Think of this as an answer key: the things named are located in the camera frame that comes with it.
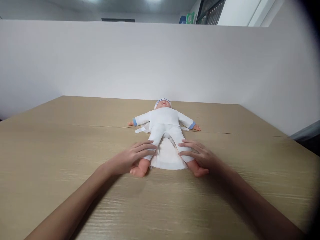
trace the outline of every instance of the doll foot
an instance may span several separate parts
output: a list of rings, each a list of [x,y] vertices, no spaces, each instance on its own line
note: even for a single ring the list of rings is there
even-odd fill
[[[199,168],[196,172],[194,172],[194,176],[195,177],[202,177],[206,174],[209,173],[209,169],[206,169],[206,168]]]
[[[144,177],[145,175],[145,173],[139,167],[131,169],[130,174],[136,177]]]

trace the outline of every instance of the doll leg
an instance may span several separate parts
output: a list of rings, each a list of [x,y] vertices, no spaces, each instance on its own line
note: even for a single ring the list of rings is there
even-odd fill
[[[165,132],[165,128],[164,128],[163,124],[153,126],[150,137],[148,140],[153,140],[152,144],[155,146],[158,146],[164,132]],[[150,166],[150,160],[152,157],[153,157],[152,155],[148,155],[148,156],[142,158],[139,162],[139,165],[137,167],[131,169],[130,173],[136,177],[144,177],[144,175],[148,171],[148,168]]]
[[[178,149],[179,152],[191,151],[191,148],[189,148],[189,147],[180,147],[180,146],[178,146],[178,144],[182,143],[182,140],[185,139],[183,134],[182,134],[182,131],[181,131],[180,127],[173,126],[169,130],[167,130],[167,132],[172,137],[172,139],[173,139],[174,143],[176,144],[177,149]],[[196,177],[201,177],[201,176],[206,175],[206,174],[209,173],[209,170],[200,167],[198,165],[197,161],[193,157],[190,157],[190,156],[181,156],[181,157],[186,162],[188,168],[193,172],[193,174]]]

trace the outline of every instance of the white diaper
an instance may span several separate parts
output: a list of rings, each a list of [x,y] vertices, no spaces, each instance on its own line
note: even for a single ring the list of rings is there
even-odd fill
[[[135,132],[150,132],[150,124],[146,123],[137,129]],[[181,129],[188,131],[188,128],[181,127]],[[167,170],[181,170],[187,169],[184,160],[178,155],[178,150],[172,138],[163,137],[158,145],[157,155],[151,158],[150,165],[152,167],[167,169]]]

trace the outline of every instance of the wooden table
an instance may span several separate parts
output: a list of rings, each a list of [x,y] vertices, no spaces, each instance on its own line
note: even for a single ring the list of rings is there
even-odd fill
[[[155,101],[63,96],[0,122],[0,239],[23,239],[104,161],[148,138],[126,126]],[[240,105],[173,102],[202,132],[184,132],[236,169],[303,230],[318,157]],[[76,239],[255,239],[206,178],[152,169],[122,176]]]

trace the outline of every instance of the wall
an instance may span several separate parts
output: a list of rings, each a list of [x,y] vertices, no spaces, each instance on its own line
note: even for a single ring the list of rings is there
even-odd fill
[[[263,67],[264,28],[2,20],[0,32],[1,119],[60,95],[239,103]]]
[[[272,20],[274,19],[274,17],[277,15],[277,13],[279,12],[281,6],[283,5],[284,0],[276,0],[272,7],[270,8],[269,12],[267,13],[266,17],[264,18],[264,20],[261,23],[261,27],[269,27]]]
[[[85,21],[82,14],[42,0],[0,0],[3,19]]]
[[[319,49],[292,1],[284,2],[266,30],[262,47],[270,52],[260,60],[265,69],[242,105],[292,135],[320,119]]]
[[[260,0],[226,0],[218,25],[248,26]]]
[[[291,2],[268,28],[1,20],[0,32],[1,119],[61,95],[241,103],[288,135],[320,119],[316,45]]]
[[[0,0],[0,16],[3,19],[53,20],[53,21],[101,21],[101,18],[127,18],[143,23],[179,23],[180,14],[139,14],[99,12],[87,5],[90,12],[76,12],[42,0]]]

